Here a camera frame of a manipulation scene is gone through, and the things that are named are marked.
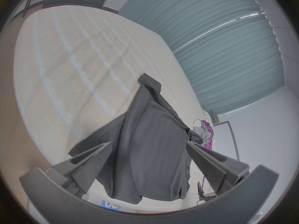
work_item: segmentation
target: mattress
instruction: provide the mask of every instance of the mattress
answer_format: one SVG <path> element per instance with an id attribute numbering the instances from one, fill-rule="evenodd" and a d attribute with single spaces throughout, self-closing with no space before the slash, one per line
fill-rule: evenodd
<path id="1" fill-rule="evenodd" d="M 161 36 L 124 17 L 91 7 L 58 6 L 30 15 L 18 35 L 18 107 L 31 138 L 53 165 L 127 111 L 143 73 L 161 83 L 161 95 L 187 126 L 192 127 L 194 119 L 210 119 Z M 84 199 L 134 210 L 176 211 L 196 205 L 197 181 L 202 178 L 192 163 L 187 197 L 173 202 L 143 198 L 131 205 L 111 200 L 98 181 Z"/>

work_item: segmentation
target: green curtain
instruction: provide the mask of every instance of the green curtain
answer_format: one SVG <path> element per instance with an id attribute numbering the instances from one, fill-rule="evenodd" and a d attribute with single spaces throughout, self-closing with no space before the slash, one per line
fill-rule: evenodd
<path id="1" fill-rule="evenodd" d="M 255 0 L 129 0 L 119 11 L 158 33 L 174 52 L 230 20 L 262 13 Z M 276 37 L 263 14 L 238 19 L 174 53 L 202 106 L 218 114 L 284 85 Z"/>

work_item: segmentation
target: whiteboard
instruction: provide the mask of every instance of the whiteboard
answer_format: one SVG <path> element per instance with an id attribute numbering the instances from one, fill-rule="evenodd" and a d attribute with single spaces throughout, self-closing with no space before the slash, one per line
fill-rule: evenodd
<path id="1" fill-rule="evenodd" d="M 217 152 L 239 161 L 238 148 L 229 121 L 215 124 L 214 133 L 217 136 Z"/>

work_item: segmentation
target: wooden floor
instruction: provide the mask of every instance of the wooden floor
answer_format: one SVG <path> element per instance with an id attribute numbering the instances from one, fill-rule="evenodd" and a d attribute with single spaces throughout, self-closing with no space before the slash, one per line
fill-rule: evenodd
<path id="1" fill-rule="evenodd" d="M 0 34 L 0 172 L 19 204 L 26 207 L 27 196 L 20 185 L 19 177 L 34 167 L 42 170 L 50 163 L 39 152 L 29 136 L 19 112 L 13 88 L 13 57 L 17 37 L 29 11 L 20 15 Z"/>

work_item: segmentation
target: purple cloth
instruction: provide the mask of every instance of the purple cloth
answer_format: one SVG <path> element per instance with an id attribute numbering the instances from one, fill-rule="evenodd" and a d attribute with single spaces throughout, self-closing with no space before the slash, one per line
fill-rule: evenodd
<path id="1" fill-rule="evenodd" d="M 206 126 L 207 130 L 212 134 L 212 136 L 209 138 L 208 142 L 204 145 L 204 147 L 207 147 L 208 149 L 212 149 L 214 131 L 213 131 L 212 127 L 210 126 L 209 122 L 203 120 L 203 123 Z M 204 180 L 205 180 L 205 177 L 202 179 L 202 188 L 204 187 Z"/>

